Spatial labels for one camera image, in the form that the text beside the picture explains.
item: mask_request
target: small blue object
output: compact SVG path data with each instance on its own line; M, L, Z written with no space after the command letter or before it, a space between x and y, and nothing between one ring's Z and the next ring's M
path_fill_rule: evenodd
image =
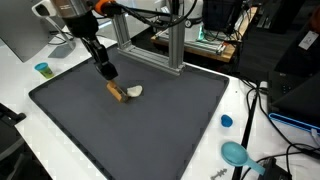
M223 115L221 117L221 124L223 127L230 127L233 124L233 120L228 115Z
M254 162L248 155L246 149L235 142L226 142L221 147L222 158L230 165L235 167L249 166L251 169L263 175L265 169Z
M37 64L34 69L36 69L37 71L41 71L41 70L44 70L48 67L48 63L40 63L40 64Z

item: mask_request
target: blue lid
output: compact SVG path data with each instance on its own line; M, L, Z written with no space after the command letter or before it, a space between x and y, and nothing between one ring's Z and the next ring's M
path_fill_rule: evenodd
M223 127L230 127L233 124L233 120L228 115L223 115L221 117L221 124Z
M37 71L41 71L41 70L44 70L47 67L48 67L48 63L40 63L40 64L37 64L34 68Z

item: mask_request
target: black mat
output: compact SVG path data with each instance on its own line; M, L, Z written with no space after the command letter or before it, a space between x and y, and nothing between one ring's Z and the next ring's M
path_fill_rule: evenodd
M31 99L106 177L180 179L229 80L190 67L176 77L115 46L108 54L118 84L142 85L142 96L118 103L89 59L31 91Z

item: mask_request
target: metal frame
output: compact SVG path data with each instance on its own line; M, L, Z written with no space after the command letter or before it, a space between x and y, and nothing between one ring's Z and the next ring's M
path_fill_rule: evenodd
M181 22L169 28L169 57L167 57L132 45L125 14L115 15L112 19L120 54L177 76L181 74L185 66L183 63L184 24Z

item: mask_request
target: orange robot part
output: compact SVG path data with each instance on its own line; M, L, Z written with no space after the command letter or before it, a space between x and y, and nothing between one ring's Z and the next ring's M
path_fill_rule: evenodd
M113 2L116 2L115 0L100 0L96 6L94 7L94 10L100 14L101 16L104 16L103 12L102 12L102 7L104 4L106 3L113 3Z

